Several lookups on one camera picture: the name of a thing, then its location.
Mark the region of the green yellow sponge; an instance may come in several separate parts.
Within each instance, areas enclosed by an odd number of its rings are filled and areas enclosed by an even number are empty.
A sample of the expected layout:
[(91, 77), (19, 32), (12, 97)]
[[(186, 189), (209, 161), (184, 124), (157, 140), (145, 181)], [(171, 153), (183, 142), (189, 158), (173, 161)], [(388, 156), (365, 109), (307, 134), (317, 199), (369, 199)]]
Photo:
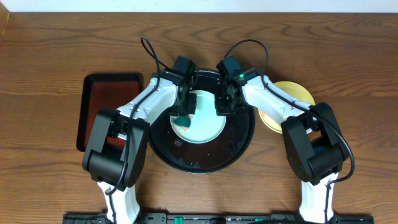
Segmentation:
[(193, 120), (193, 115), (187, 114), (174, 118), (173, 123), (183, 131), (187, 131), (192, 124), (192, 120)]

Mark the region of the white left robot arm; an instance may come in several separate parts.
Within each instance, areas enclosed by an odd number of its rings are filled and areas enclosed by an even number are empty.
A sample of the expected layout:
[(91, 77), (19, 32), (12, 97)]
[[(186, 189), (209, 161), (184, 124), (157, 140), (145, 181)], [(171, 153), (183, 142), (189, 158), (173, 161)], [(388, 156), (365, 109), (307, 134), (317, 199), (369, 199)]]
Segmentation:
[(176, 115), (192, 113), (196, 98), (190, 89), (197, 80), (196, 70), (159, 70), (126, 105), (96, 114), (82, 166), (102, 189), (107, 223), (137, 220), (141, 208), (135, 184), (144, 167), (150, 126), (168, 110)]

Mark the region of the yellow plate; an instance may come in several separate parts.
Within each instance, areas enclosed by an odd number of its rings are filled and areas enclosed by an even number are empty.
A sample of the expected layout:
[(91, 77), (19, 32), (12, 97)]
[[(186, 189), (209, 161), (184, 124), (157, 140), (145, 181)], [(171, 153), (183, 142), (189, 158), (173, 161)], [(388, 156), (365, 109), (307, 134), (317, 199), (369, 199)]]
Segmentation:
[[(286, 93), (292, 95), (294, 98), (298, 100), (310, 103), (311, 105), (315, 105), (315, 100), (310, 92), (299, 85), (298, 83), (288, 82), (288, 81), (280, 81), (275, 82), (275, 86), (279, 87), (281, 90), (284, 90)], [(282, 128), (279, 124), (277, 124), (273, 119), (271, 119), (263, 110), (258, 109), (258, 113), (262, 122), (272, 131), (282, 134)]]

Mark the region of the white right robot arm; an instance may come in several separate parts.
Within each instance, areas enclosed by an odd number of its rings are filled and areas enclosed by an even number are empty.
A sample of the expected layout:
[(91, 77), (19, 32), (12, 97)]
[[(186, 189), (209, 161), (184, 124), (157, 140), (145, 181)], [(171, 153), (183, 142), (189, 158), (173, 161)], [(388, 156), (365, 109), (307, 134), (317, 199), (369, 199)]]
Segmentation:
[[(263, 110), (281, 126), (287, 160), (302, 182), (300, 216), (311, 223), (330, 223), (334, 185), (353, 175), (353, 152), (326, 103), (311, 105), (273, 84), (257, 69), (219, 68), (223, 90), (216, 111), (230, 115), (247, 106)], [(339, 177), (344, 161), (351, 172)]]

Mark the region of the mint green plate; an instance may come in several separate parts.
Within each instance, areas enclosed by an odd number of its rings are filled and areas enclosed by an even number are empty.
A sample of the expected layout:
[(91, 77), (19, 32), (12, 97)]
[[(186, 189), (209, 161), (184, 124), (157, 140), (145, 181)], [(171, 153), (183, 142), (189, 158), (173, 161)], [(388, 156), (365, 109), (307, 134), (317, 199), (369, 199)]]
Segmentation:
[(194, 114), (189, 114), (190, 126), (181, 125), (181, 117), (170, 116), (170, 124), (178, 137), (186, 142), (203, 144), (217, 138), (226, 125), (226, 116), (218, 116), (215, 95), (209, 91), (195, 90), (197, 105)]

